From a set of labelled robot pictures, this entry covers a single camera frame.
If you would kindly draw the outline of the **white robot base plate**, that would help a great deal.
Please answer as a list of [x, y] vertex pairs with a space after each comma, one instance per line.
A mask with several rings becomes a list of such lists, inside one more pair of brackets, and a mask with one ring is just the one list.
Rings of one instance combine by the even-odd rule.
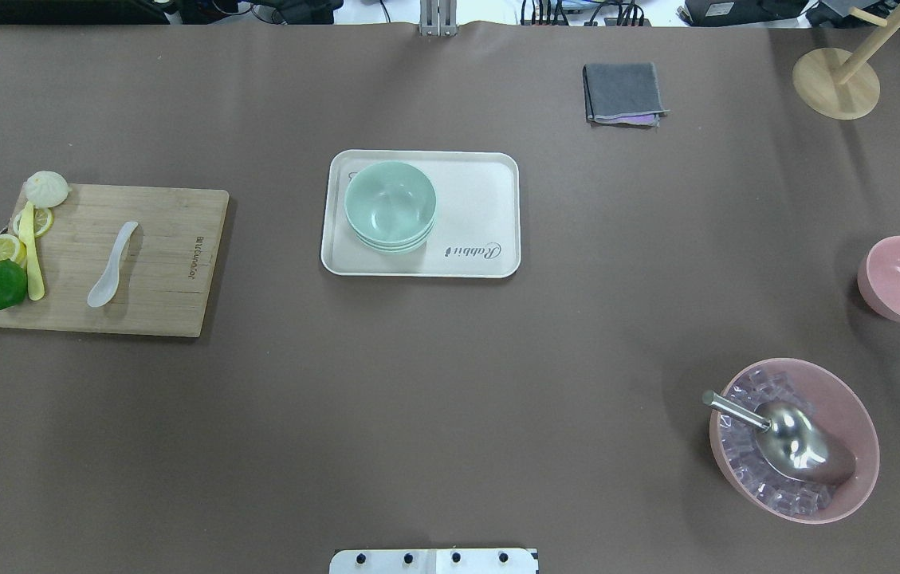
[[529, 548], [345, 549], [334, 553], [329, 573], [538, 573]]

